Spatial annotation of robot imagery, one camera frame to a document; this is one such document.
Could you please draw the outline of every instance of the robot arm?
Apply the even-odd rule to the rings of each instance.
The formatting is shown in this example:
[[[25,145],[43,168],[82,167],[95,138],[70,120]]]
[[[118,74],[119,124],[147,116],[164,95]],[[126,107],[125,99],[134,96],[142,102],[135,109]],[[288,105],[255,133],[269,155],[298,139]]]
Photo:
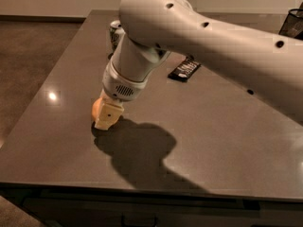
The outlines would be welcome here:
[[[185,0],[122,0],[119,17],[126,35],[104,72],[97,128],[116,123],[122,102],[138,96],[167,51],[193,58],[303,122],[299,40],[206,18]],[[117,110],[116,117],[106,106]]]

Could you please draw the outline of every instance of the brown floor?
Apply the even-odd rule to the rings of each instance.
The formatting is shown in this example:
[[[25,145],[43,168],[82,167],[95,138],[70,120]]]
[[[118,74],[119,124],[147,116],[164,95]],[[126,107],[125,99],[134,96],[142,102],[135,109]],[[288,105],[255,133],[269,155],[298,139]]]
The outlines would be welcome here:
[[[81,23],[0,21],[0,148]],[[0,197],[0,227],[44,227]]]

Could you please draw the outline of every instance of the drawer handle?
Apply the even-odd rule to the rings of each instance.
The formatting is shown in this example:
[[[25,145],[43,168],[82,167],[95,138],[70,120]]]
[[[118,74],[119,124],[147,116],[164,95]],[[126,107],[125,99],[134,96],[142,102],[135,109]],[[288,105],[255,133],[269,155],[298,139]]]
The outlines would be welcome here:
[[[125,223],[125,217],[121,217],[121,227],[157,227],[157,218],[153,219],[153,225],[147,226],[147,225],[128,225]]]

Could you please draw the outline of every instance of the can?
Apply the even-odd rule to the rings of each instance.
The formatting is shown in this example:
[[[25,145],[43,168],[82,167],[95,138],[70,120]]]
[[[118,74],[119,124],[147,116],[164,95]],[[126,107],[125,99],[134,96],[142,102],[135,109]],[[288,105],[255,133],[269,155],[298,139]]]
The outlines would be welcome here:
[[[123,34],[125,34],[125,31],[122,28],[120,21],[114,20],[110,25],[110,38],[111,38],[113,53],[115,52],[117,45],[121,41]]]

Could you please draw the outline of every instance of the black object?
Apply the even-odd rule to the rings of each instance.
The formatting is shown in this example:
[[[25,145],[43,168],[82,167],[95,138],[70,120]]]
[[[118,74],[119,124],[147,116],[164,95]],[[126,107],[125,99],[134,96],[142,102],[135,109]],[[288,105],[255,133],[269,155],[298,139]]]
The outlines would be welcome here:
[[[170,79],[187,82],[200,66],[200,63],[186,57],[184,61],[182,61],[172,72],[169,73],[168,77]]]
[[[300,9],[289,10],[279,34],[303,40],[303,3]]]

